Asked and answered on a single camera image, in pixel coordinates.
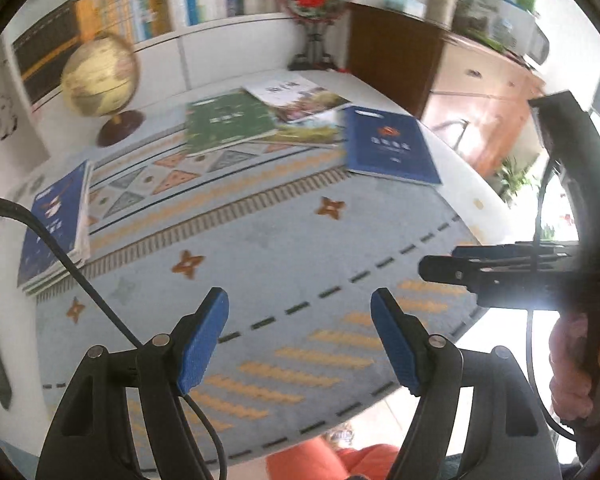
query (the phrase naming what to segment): wooden dresser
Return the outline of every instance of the wooden dresser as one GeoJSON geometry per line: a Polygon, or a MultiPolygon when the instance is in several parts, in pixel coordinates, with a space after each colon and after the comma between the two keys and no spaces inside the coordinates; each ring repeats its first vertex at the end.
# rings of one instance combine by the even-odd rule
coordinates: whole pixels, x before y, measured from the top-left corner
{"type": "Polygon", "coordinates": [[[404,14],[351,4],[348,70],[492,175],[544,81],[475,41],[404,14]]]}

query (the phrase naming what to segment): globe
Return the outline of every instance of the globe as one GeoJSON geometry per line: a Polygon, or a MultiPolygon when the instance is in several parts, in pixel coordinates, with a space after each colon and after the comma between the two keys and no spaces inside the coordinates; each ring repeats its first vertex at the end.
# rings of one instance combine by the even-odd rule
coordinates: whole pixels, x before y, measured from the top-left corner
{"type": "Polygon", "coordinates": [[[129,136],[142,123],[137,111],[121,112],[138,88],[139,65],[135,53],[122,38],[102,33],[83,44],[62,70],[61,89],[69,108],[79,115],[113,115],[98,135],[100,146],[129,136]]]}

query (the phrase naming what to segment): table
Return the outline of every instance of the table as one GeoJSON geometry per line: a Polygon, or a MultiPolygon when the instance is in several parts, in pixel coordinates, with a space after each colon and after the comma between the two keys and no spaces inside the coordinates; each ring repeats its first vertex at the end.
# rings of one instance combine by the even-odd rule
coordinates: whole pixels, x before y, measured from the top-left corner
{"type": "MultiPolygon", "coordinates": [[[[462,243],[510,241],[513,232],[497,195],[426,128],[437,189],[347,173],[342,150],[248,143],[186,157],[186,102],[271,75],[152,105],[133,136],[49,161],[14,190],[30,206],[36,190],[85,158],[97,161],[84,272],[143,341],[170,332],[212,286],[227,290],[230,318],[192,396],[230,464],[320,434],[397,388],[368,314],[379,286],[430,332],[458,338],[482,310],[464,289],[421,282],[418,261],[462,243]]],[[[304,76],[355,104],[404,112],[351,75],[304,76]]],[[[14,391],[10,409],[0,405],[0,441],[30,476],[87,348],[129,344],[72,280],[37,300],[16,290],[23,238],[23,227],[0,219],[0,352],[14,391]]],[[[136,392],[129,399],[148,473],[155,465],[136,392]]],[[[186,413],[213,468],[212,443],[186,413]]]]}

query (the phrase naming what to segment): orange star pattern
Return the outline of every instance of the orange star pattern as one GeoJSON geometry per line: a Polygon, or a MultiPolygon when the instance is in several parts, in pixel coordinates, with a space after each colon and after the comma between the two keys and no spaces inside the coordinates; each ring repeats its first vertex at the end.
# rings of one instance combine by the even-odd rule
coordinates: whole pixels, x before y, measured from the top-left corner
{"type": "Polygon", "coordinates": [[[344,202],[334,202],[333,200],[323,196],[322,206],[320,206],[320,209],[316,210],[315,213],[317,215],[329,215],[334,220],[340,220],[340,209],[343,209],[344,206],[344,202]]]}
{"type": "Polygon", "coordinates": [[[78,301],[78,298],[74,297],[74,302],[71,304],[71,308],[66,311],[66,316],[74,320],[75,324],[78,324],[78,318],[84,310],[84,305],[78,301]]]}
{"type": "Polygon", "coordinates": [[[181,272],[190,280],[196,275],[196,267],[205,259],[204,256],[191,256],[186,249],[180,253],[180,262],[171,267],[171,272],[181,272]]]}

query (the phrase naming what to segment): red pants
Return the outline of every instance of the red pants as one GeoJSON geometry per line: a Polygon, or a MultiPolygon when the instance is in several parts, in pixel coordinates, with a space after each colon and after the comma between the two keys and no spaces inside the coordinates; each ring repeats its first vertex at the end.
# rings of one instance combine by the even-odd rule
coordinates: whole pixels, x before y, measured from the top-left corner
{"type": "Polygon", "coordinates": [[[334,451],[317,437],[267,456],[267,472],[269,480],[345,480],[352,475],[384,480],[397,454],[389,444],[334,451]]]}

